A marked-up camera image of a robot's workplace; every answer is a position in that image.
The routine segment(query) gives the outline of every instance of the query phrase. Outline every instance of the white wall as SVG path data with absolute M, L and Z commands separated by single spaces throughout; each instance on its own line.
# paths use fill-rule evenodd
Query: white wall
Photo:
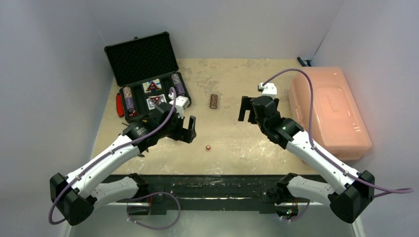
M 376 183 L 419 190 L 419 1 L 346 0 L 313 59 L 341 66 L 373 142 L 356 167 Z M 377 198 L 367 236 L 419 236 L 419 193 Z
M 82 0 L 0 1 L 0 32 L 1 236 L 56 237 L 49 178 L 90 158 L 112 81 L 105 44 Z
M 107 44 L 168 31 L 180 58 L 311 58 L 343 0 L 86 0 Z

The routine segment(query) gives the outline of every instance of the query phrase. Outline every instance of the red triangle logo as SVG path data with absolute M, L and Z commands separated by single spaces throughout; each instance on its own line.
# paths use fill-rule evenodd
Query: red triangle logo
M 151 101 L 153 101 L 153 103 L 155 105 L 158 105 L 162 98 L 161 98 L 161 96 L 157 96 L 157 97 L 150 97 L 150 99 L 151 99 Z
M 150 85 L 148 86 L 147 91 L 150 91 L 150 90 L 158 90 L 158 89 L 159 88 L 156 86 L 156 84 L 154 83 L 154 81 L 152 81 L 150 83 Z

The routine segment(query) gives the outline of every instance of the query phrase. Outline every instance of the table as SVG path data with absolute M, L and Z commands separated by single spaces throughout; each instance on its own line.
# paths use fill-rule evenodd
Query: table
M 178 59 L 179 71 L 192 98 L 186 110 L 197 118 L 197 137 L 191 144 L 161 139 L 157 145 L 119 167 L 114 174 L 316 174 L 309 165 L 264 136 L 257 125 L 238 122 L 241 97 L 260 95 L 257 85 L 286 68 L 300 68 L 294 59 Z M 273 82 L 280 99 L 278 109 L 291 117 L 288 89 L 296 73 Z M 98 131 L 93 157 L 106 149 L 126 127 L 116 112 L 119 87 L 113 81 Z M 211 94 L 218 108 L 209 108 Z

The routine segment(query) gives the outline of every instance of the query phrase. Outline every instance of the wooden table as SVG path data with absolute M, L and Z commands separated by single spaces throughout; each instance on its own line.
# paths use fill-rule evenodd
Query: wooden table
M 161 139 L 145 157 L 136 157 L 114 174 L 315 174 L 302 160 L 275 145 L 257 125 L 238 122 L 241 97 L 256 97 L 257 85 L 286 68 L 299 68 L 294 59 L 178 59 L 179 71 L 192 98 L 185 115 L 197 118 L 197 137 L 191 144 Z M 288 72 L 273 82 L 278 89 L 281 115 L 291 117 L 288 89 L 296 73 Z M 106 149 L 126 127 L 116 112 L 115 80 L 98 131 L 93 155 Z M 209 108 L 211 94 L 218 108 Z

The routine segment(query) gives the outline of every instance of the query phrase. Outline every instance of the translucent plastic box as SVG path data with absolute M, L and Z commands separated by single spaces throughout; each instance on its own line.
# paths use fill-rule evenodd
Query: translucent plastic box
M 371 147 L 364 122 L 337 67 L 304 67 L 314 90 L 313 139 L 340 160 L 355 160 Z M 289 91 L 292 117 L 308 131 L 310 87 L 301 73 Z

